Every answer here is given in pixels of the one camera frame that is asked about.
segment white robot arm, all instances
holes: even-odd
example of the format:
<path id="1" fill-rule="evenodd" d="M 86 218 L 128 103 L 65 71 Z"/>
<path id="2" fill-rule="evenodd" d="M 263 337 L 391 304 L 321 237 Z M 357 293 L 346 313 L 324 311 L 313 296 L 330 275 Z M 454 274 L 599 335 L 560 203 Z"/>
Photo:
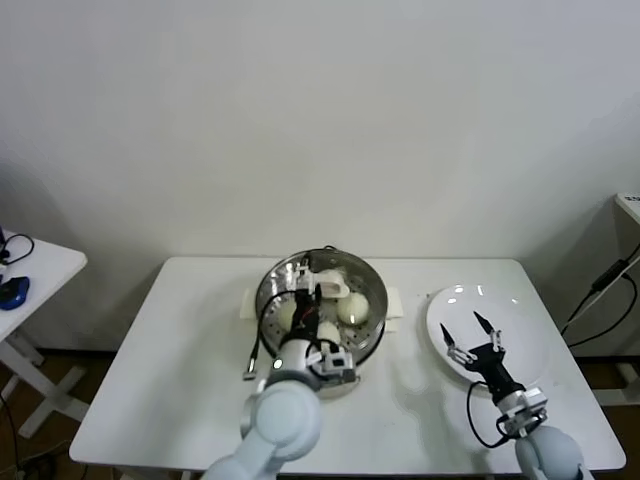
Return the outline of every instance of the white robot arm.
<path id="1" fill-rule="evenodd" d="M 593 480 L 576 441 L 554 427 L 540 426 L 517 439 L 516 456 L 531 480 Z"/>
<path id="2" fill-rule="evenodd" d="M 209 468 L 203 477 L 206 480 L 275 480 L 285 462 L 309 453 L 320 437 L 322 417 L 315 392 L 323 383 L 357 380 L 351 353 L 317 338 L 324 277 L 309 274 L 305 264 L 297 276 L 291 331 L 283 339 L 268 378 L 245 403 L 243 441 L 232 455 Z M 252 354 L 243 378 L 255 378 L 254 367 Z"/>
<path id="3" fill-rule="evenodd" d="M 473 313 L 489 335 L 489 343 L 466 351 L 456 346 L 444 325 L 441 327 L 447 355 L 465 369 L 482 375 L 493 403 L 502 413 L 496 422 L 502 439 L 487 446 L 494 448 L 515 440 L 518 464 L 531 480 L 593 480 L 576 441 L 557 428 L 542 425 L 547 420 L 547 398 L 542 390 L 526 389 L 515 382 L 502 364 L 506 352 L 501 332 L 479 313 Z"/>
<path id="4" fill-rule="evenodd" d="M 281 381 L 258 396 L 251 427 L 233 455 L 215 462 L 206 480 L 275 480 L 285 462 L 311 451 L 320 437 L 320 400 L 295 380 Z"/>

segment floor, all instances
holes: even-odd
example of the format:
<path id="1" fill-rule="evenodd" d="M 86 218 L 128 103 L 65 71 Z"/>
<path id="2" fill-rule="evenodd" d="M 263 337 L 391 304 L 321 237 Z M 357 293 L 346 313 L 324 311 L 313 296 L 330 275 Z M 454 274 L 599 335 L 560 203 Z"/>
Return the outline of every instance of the floor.
<path id="1" fill-rule="evenodd" d="M 110 364 L 111 359 L 105 356 L 55 354 L 47 355 L 42 371 L 51 380 L 57 382 L 73 365 L 84 367 L 87 374 L 73 389 L 72 394 L 80 400 L 91 402 Z M 592 388 L 619 388 L 623 386 L 622 379 L 611 364 L 588 363 L 582 364 L 580 368 Z M 4 365 L 0 365 L 0 386 L 4 386 L 10 377 L 10 372 Z M 9 399 L 9 408 L 16 428 L 19 428 L 39 402 L 40 396 L 31 387 L 22 382 L 18 385 Z M 640 407 L 606 408 L 605 414 L 627 453 L 627 466 L 619 472 L 597 474 L 596 478 L 604 480 L 639 479 L 640 455 L 635 456 L 634 453 L 640 452 Z M 42 462 L 40 464 L 40 474 L 37 474 L 34 469 L 33 474 L 29 475 L 27 479 L 110 480 L 111 478 L 119 478 L 120 475 L 109 468 L 86 467 L 69 458 L 67 454 L 69 443 L 77 429 L 77 422 L 54 414 L 31 440 L 26 441 L 18 437 L 18 453 L 21 459 L 58 446 L 52 452 L 50 463 Z M 0 445 L 2 446 L 0 448 L 0 480 L 10 480 L 13 478 L 13 470 L 10 467 L 14 464 L 14 454 L 10 424 L 8 417 L 2 411 L 0 411 Z M 47 475 L 49 473 L 47 469 L 52 468 L 51 464 L 55 468 L 53 476 Z M 286 476 L 285 478 L 292 479 L 294 477 Z"/>

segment cable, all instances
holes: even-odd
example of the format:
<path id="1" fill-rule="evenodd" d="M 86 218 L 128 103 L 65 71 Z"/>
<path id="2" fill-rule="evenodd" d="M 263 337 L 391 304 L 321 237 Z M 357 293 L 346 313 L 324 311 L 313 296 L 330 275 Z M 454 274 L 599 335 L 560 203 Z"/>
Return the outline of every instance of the cable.
<path id="1" fill-rule="evenodd" d="M 578 304 L 578 306 L 575 308 L 575 310 L 571 313 L 571 315 L 569 315 L 569 318 L 567 319 L 567 323 L 565 323 L 564 327 L 562 328 L 562 330 L 560 330 L 560 335 L 564 335 L 564 332 L 567 331 L 567 329 L 569 328 L 569 325 L 571 325 L 573 323 L 573 319 L 575 318 L 575 316 L 578 314 L 578 312 L 580 311 L 580 309 L 582 307 L 584 307 L 584 304 L 587 303 L 587 300 L 589 300 L 591 297 L 593 297 L 595 295 L 596 292 L 594 292 L 593 290 L 590 290 L 589 293 L 587 293 L 585 295 L 585 297 L 580 301 L 580 303 Z"/>
<path id="2" fill-rule="evenodd" d="M 13 456 L 15 459 L 15 468 L 16 470 L 20 469 L 20 457 L 18 456 L 18 437 L 16 435 L 16 427 L 13 423 L 13 416 L 11 415 L 11 410 L 9 410 L 9 405 L 7 401 L 4 399 L 2 394 L 0 393 L 0 400 L 4 405 L 4 408 L 7 412 L 7 417 L 9 417 L 9 424 L 11 425 L 11 435 L 13 436 Z"/>
<path id="3" fill-rule="evenodd" d="M 71 440 L 63 440 L 62 442 L 57 443 L 56 445 L 54 445 L 53 447 L 45 450 L 44 452 L 40 452 L 40 453 L 35 453 L 33 455 L 30 455 L 28 457 L 25 457 L 22 459 L 22 464 L 26 465 L 28 464 L 31 460 L 37 460 L 40 457 L 44 457 L 45 455 L 52 455 L 53 452 L 55 452 L 58 448 L 60 448 L 63 445 L 69 445 L 71 444 Z M 10 467 L 5 468 L 4 470 L 0 470 L 0 475 L 4 475 L 5 473 L 7 473 L 10 470 L 14 470 L 17 471 L 17 468 L 15 465 L 12 465 Z"/>
<path id="4" fill-rule="evenodd" d="M 638 251 L 640 250 L 640 243 L 638 245 L 636 245 L 636 248 L 633 249 L 633 252 L 631 252 L 631 255 L 629 255 L 627 258 L 625 258 L 625 260 L 628 262 L 629 260 L 631 260 L 633 257 L 636 256 L 636 253 L 638 253 Z"/>
<path id="5" fill-rule="evenodd" d="M 496 422 L 496 429 L 498 430 L 498 432 L 500 432 L 500 439 L 496 442 L 496 443 L 487 443 L 485 442 L 482 438 L 480 438 L 480 435 L 478 434 L 478 431 L 476 430 L 476 427 L 473 425 L 473 419 L 471 418 L 471 394 L 473 393 L 473 389 L 476 388 L 478 385 L 484 385 L 485 387 L 487 386 L 487 384 L 485 382 L 482 381 L 478 381 L 478 382 L 473 382 L 470 386 L 469 386 L 469 390 L 467 391 L 467 419 L 469 420 L 469 426 L 471 427 L 471 431 L 473 432 L 473 434 L 475 435 L 475 437 L 478 439 L 478 441 L 486 448 L 498 448 L 502 445 L 504 445 L 505 443 L 507 443 L 510 438 L 506 435 L 504 435 L 501 431 L 500 428 L 498 427 L 498 424 Z"/>
<path id="6" fill-rule="evenodd" d="M 627 273 L 631 268 L 633 268 L 633 266 L 638 263 L 640 261 L 640 256 L 636 257 L 631 263 L 629 263 L 626 267 L 624 267 L 620 273 L 605 287 L 602 289 L 602 291 L 600 291 L 600 293 L 591 301 L 587 304 L 586 307 L 584 307 L 584 309 L 582 311 L 580 311 L 579 313 L 575 314 L 573 316 L 573 318 L 571 318 L 567 324 L 564 326 L 564 328 L 562 329 L 562 334 L 564 334 L 567 329 L 569 328 L 570 325 L 572 325 L 574 322 L 576 322 L 580 317 L 582 317 L 591 307 L 593 307 L 596 303 L 598 303 L 600 301 L 600 299 L 602 298 L 602 296 L 607 293 L 607 291 L 618 281 L 620 280 L 620 278 Z M 591 290 L 591 295 L 593 295 L 595 292 L 592 288 Z"/>
<path id="7" fill-rule="evenodd" d="M 274 295 L 271 295 L 267 299 L 267 302 L 264 304 L 264 307 L 262 307 L 262 311 L 260 312 L 260 316 L 258 317 L 258 326 L 256 327 L 256 340 L 255 342 L 253 342 L 253 348 L 251 349 L 250 358 L 253 359 L 254 361 L 258 359 L 258 352 L 260 351 L 260 328 L 262 327 L 262 321 L 264 320 L 264 317 L 267 314 L 268 308 L 271 306 L 274 300 L 284 295 L 288 295 L 290 293 L 296 293 L 296 292 L 294 290 L 283 290 Z"/>
<path id="8" fill-rule="evenodd" d="M 595 340 L 596 338 L 600 338 L 603 335 L 606 335 L 611 330 L 613 330 L 618 325 L 620 325 L 627 318 L 629 313 L 631 313 L 631 310 L 633 310 L 633 307 L 636 305 L 636 301 L 638 300 L 638 286 L 636 285 L 636 282 L 633 280 L 633 278 L 631 278 L 626 273 L 624 275 L 622 275 L 622 278 L 624 278 L 629 283 L 631 283 L 631 286 L 633 288 L 633 298 L 631 299 L 631 303 L 629 304 L 627 309 L 624 311 L 622 316 L 613 325 L 611 325 L 606 330 L 604 330 L 604 331 L 602 331 L 602 332 L 600 332 L 600 333 L 598 333 L 596 335 L 592 335 L 591 337 L 585 338 L 584 340 L 580 340 L 579 342 L 572 343 L 571 345 L 569 345 L 569 348 L 577 347 L 578 345 L 582 345 L 583 343 L 590 342 L 591 340 Z"/>
<path id="9" fill-rule="evenodd" d="M 9 257 L 9 252 L 7 250 L 7 245 L 9 245 L 9 243 L 11 243 L 11 240 L 14 240 L 16 238 L 24 238 L 25 240 L 27 240 L 29 242 L 29 250 L 27 251 L 27 253 L 25 253 L 24 255 L 18 257 L 18 258 L 14 258 L 13 260 L 2 260 L 2 263 L 4 265 L 13 265 L 14 263 L 19 262 L 20 260 L 24 260 L 25 258 L 27 258 L 29 255 L 31 255 L 33 253 L 33 249 L 35 248 L 36 244 L 33 241 L 33 238 L 31 238 L 29 235 L 26 235 L 24 233 L 16 233 L 14 235 L 11 235 L 9 238 L 7 238 L 4 242 L 4 244 L 2 245 L 2 248 L 0 249 L 0 259 L 5 259 Z"/>

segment blue mouse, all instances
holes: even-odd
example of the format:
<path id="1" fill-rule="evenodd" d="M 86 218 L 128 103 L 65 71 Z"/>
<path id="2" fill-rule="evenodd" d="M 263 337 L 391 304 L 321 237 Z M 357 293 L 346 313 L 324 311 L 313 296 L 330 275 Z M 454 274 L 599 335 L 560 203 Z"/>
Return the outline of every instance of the blue mouse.
<path id="1" fill-rule="evenodd" d="M 18 308 L 27 299 L 29 277 L 15 277 L 0 285 L 0 310 Z"/>

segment metal pot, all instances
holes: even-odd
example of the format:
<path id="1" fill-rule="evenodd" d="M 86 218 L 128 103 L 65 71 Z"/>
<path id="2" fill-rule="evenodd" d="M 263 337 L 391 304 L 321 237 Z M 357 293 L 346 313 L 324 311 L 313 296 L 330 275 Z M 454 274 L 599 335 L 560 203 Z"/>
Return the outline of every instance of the metal pot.
<path id="1" fill-rule="evenodd" d="M 362 293 L 369 302 L 367 319 L 357 325 L 346 325 L 337 318 L 336 300 L 323 300 L 320 321 L 329 321 L 336 325 L 340 332 L 342 345 L 353 354 L 356 365 L 362 364 L 380 344 L 384 333 L 387 316 L 387 289 L 380 275 L 361 258 L 337 250 L 333 247 L 298 252 L 278 262 L 264 276 L 256 292 L 255 309 L 260 318 L 266 302 L 275 294 L 295 288 L 293 272 L 302 261 L 302 257 L 311 255 L 311 270 L 339 270 L 343 273 L 345 282 L 352 292 Z M 265 349 L 275 356 L 285 331 L 278 324 L 278 310 L 287 296 L 281 296 L 271 302 L 265 312 L 260 327 L 260 340 Z"/>

